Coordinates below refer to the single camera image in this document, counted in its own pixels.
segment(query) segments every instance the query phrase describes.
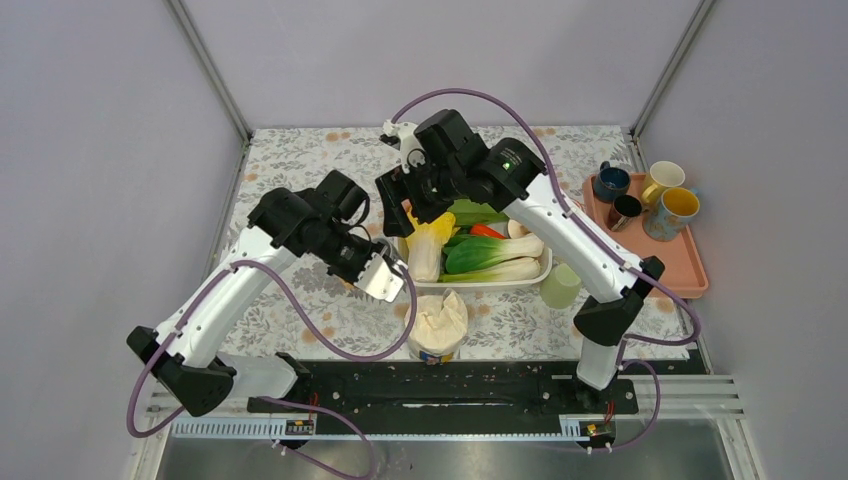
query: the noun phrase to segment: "white wall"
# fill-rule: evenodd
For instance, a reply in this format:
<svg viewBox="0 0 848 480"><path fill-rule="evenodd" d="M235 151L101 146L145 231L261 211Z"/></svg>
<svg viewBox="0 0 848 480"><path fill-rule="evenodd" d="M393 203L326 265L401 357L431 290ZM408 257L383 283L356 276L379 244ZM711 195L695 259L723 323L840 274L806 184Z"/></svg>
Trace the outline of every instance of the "white wall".
<svg viewBox="0 0 848 480"><path fill-rule="evenodd" d="M487 91L539 125L629 125L698 0L186 4L257 128L381 125L443 87ZM440 106L477 124L508 122L481 100L455 97L418 116Z"/></svg>
<svg viewBox="0 0 848 480"><path fill-rule="evenodd" d="M199 285L239 141L160 1L0 23L0 478L114 480L124 340Z"/></svg>
<svg viewBox="0 0 848 480"><path fill-rule="evenodd" d="M846 20L844 0L720 2L643 138L703 192L698 309L774 479L848 467Z"/></svg>

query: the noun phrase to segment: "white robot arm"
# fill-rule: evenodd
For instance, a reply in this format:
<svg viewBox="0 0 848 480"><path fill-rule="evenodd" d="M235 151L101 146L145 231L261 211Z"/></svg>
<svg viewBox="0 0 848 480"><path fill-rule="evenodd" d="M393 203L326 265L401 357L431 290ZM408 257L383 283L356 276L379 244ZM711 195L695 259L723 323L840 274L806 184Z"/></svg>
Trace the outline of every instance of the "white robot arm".
<svg viewBox="0 0 848 480"><path fill-rule="evenodd" d="M351 225L342 222L361 206L364 219L368 204L365 192L338 171L330 172L315 189L268 192L248 215L250 225L197 292L155 329L136 327L128 345L147 363L159 342L176 334L151 373L194 416L208 413L226 398L285 396L297 380L293 359L218 352L236 321L271 282L257 268L234 269L232 264L249 259L282 272L299 256L311 253L329 266L328 273L378 300L392 302L403 287L397 268L402 262L388 246L353 235ZM218 279L225 270L235 271ZM179 319L213 281L218 283L177 331Z"/></svg>
<svg viewBox="0 0 848 480"><path fill-rule="evenodd" d="M468 197L503 211L535 233L583 280L591 297L575 316L583 334L577 378L603 390L616 373L619 344L642 308L651 286L618 263L569 218L576 215L625 262L658 279L659 259L641 259L611 239L570 200L566 214L552 190L543 162L522 142L505 138L488 148L455 110L442 110L421 125L383 125L384 143L401 152L402 165L377 179L387 236L412 232L396 206L412 205L420 221L444 213L456 198Z"/></svg>
<svg viewBox="0 0 848 480"><path fill-rule="evenodd" d="M604 390L615 376L621 339L651 286L619 268L569 216L579 216L612 251L651 278L662 274L662 263L626 251L579 208L563 213L542 161L526 145L505 138L489 148L455 110L442 110L421 125L387 122L381 140L402 154L401 165L376 180L386 236L412 233L403 207L406 201L422 222L435 220L455 199L468 197L522 223L566 260L591 295L574 319L584 336L577 378L595 391ZM127 338L128 345L148 363L159 342L175 334L151 373L194 416L208 413L229 397L285 396L297 380L298 365L291 357L218 352L270 278L256 268L240 268L226 278L214 279L223 270L232 270L238 260L250 259L282 272L297 257L311 253L328 265L328 274L391 302L403 287L397 268L403 264L386 244L350 233L351 224L344 222L360 207L359 222L368 214L368 196L335 170L317 188L300 192L277 188L266 193L248 215L248 227L198 293L155 330L136 327ZM220 283L177 331L185 310L212 281Z"/></svg>

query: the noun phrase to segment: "metal floor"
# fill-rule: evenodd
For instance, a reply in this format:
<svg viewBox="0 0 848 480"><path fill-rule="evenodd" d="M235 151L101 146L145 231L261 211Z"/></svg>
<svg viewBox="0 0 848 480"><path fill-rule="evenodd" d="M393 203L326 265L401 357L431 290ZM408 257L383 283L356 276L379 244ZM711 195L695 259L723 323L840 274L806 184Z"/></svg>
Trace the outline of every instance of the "metal floor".
<svg viewBox="0 0 848 480"><path fill-rule="evenodd" d="M641 422L618 422L630 438ZM636 447L613 455L560 453L544 442L374 442L378 479L732 479L721 439L707 420L660 421ZM354 441L315 441L302 450L340 470L362 475L365 446ZM335 479L294 455L280 456L268 441L171 438L157 480Z"/></svg>

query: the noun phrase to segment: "mug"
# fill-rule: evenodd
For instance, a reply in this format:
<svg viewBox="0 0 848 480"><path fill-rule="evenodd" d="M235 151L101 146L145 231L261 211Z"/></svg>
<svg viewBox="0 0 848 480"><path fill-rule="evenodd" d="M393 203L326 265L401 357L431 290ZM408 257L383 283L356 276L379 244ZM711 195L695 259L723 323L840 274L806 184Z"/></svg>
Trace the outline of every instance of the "mug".
<svg viewBox="0 0 848 480"><path fill-rule="evenodd" d="M680 165L666 161L657 162L648 169L639 200L642 201L646 210L650 210L656 206L663 192L683 185L684 180L686 180L686 174Z"/></svg>
<svg viewBox="0 0 848 480"><path fill-rule="evenodd" d="M645 233L660 242L673 240L701 209L697 193L695 189L687 190L682 187L664 191L656 208L642 222Z"/></svg>
<svg viewBox="0 0 848 480"><path fill-rule="evenodd" d="M612 203L613 200L627 193L628 187L630 187L630 174L626 170L611 167L607 161L601 164L601 170L595 175L595 181L592 183L592 191L595 192L598 200L604 203Z"/></svg>
<svg viewBox="0 0 848 480"><path fill-rule="evenodd" d="M607 215L607 228L611 232L620 232L641 214L642 202L632 195L622 195L612 202Z"/></svg>

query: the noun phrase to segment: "cream mug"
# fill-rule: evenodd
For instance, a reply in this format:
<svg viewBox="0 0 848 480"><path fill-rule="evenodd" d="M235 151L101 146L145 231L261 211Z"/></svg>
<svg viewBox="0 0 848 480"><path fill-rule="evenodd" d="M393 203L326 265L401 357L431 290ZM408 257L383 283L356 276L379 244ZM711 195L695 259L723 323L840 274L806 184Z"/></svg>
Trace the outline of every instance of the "cream mug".
<svg viewBox="0 0 848 480"><path fill-rule="evenodd" d="M663 192L683 185L684 180L686 180L686 174L680 165L666 161L657 162L651 165L648 175L645 176L639 200L642 201L645 210L651 210L657 205Z"/></svg>

